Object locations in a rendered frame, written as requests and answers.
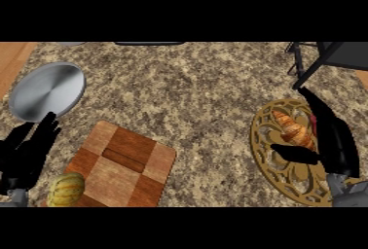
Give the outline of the round silver metal plate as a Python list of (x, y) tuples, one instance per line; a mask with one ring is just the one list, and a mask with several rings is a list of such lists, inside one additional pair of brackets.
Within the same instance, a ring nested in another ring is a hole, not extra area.
[(41, 65), (26, 74), (11, 90), (11, 115), (30, 123), (38, 123), (48, 112), (60, 118), (78, 104), (84, 88), (85, 77), (75, 64), (58, 61)]

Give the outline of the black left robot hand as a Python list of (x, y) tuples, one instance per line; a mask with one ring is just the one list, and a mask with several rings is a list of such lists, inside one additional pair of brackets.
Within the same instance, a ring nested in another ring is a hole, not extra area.
[(24, 122), (0, 140), (0, 195), (4, 196), (14, 189), (27, 191), (33, 187), (45, 156), (61, 130), (53, 112), (44, 116), (32, 136), (26, 140), (32, 126), (33, 123)]

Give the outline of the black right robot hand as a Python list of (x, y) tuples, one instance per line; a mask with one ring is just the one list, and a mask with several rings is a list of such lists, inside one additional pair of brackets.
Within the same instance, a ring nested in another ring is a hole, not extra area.
[(322, 99), (307, 88), (298, 88), (316, 118), (317, 150), (301, 146), (271, 144), (270, 148), (286, 161), (305, 164), (322, 163), (326, 173), (358, 177), (358, 156), (348, 126)]

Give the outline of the golden brown croissant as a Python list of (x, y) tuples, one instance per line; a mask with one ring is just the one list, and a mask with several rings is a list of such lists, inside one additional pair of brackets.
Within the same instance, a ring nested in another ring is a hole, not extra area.
[(314, 143), (304, 125), (298, 124), (289, 115), (280, 111), (273, 111), (274, 121), (282, 129), (280, 137), (292, 146), (314, 150)]

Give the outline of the checkered wooden cutting board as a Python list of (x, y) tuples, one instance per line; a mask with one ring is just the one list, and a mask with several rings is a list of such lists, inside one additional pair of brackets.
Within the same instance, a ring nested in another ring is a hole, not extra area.
[(98, 121), (64, 169), (84, 178), (75, 207), (156, 206), (175, 155), (159, 142)]

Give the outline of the yellow striped squash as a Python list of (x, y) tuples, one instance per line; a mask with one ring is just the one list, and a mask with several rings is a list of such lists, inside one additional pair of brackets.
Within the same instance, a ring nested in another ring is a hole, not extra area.
[(45, 204), (48, 207), (72, 206), (84, 192), (84, 179), (79, 173), (58, 175), (50, 185)]

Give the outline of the round gold ornate placemat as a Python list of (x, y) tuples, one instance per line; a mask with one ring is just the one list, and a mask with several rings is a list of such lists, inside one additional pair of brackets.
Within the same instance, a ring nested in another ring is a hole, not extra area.
[(289, 146), (273, 112), (283, 113), (302, 126), (314, 151), (317, 149), (307, 102), (298, 99), (270, 101), (254, 115), (249, 128), (249, 147), (258, 169), (271, 186), (289, 199), (308, 206), (330, 206), (332, 196), (322, 163), (308, 165), (286, 161), (270, 148), (271, 144)]

